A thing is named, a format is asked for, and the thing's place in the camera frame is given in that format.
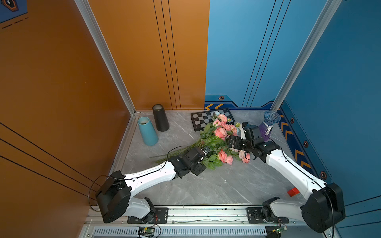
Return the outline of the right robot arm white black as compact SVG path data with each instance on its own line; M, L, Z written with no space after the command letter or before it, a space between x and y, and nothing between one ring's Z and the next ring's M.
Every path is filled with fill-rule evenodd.
M296 203L274 197L262 205L262 216L267 222L281 217L305 222L313 231L335 238L335 225L344 220L345 205L342 189L335 183L328 184L304 170L285 155L275 142L264 141L260 129L244 123L238 136L227 139L228 147L253 154L280 172L306 200Z

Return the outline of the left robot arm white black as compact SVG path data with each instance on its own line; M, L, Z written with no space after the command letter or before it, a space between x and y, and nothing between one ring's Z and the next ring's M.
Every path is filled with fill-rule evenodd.
M159 183L182 178L191 173L200 175L206 166L203 161L210 152L208 147L187 149L184 155L168 157L158 166L134 174L122 174L116 171L107 177L96 192L96 200L103 222L108 224L128 216L139 223L151 223L156 220L157 209L152 201L136 198L140 192Z

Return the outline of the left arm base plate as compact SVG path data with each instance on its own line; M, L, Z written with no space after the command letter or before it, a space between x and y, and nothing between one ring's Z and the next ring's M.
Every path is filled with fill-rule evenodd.
M166 224L168 221L168 208L159 207L151 210L145 217L137 218L129 216L127 223L128 224Z

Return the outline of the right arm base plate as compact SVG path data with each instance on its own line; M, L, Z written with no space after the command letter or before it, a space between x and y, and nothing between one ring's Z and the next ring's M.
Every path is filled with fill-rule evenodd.
M262 207L248 207L246 208L247 216L250 224L275 224L278 219L282 224L288 224L289 219L286 217L265 218Z

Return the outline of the bunch of pink flowers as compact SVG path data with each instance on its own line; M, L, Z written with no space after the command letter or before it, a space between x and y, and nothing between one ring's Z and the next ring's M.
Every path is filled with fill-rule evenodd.
M210 152L206 155L203 164L211 170L223 166L225 164L232 165L234 160L240 160L245 164L251 161L249 153L242 150L230 149L227 145L227 139L230 136L237 136L239 123L228 124L227 117L219 114L213 115L212 123L209 123L200 131L200 139L190 146L179 146L172 149L165 155L156 156L156 164L161 164L170 158L180 156L186 153L188 149L195 147L203 148L208 146Z

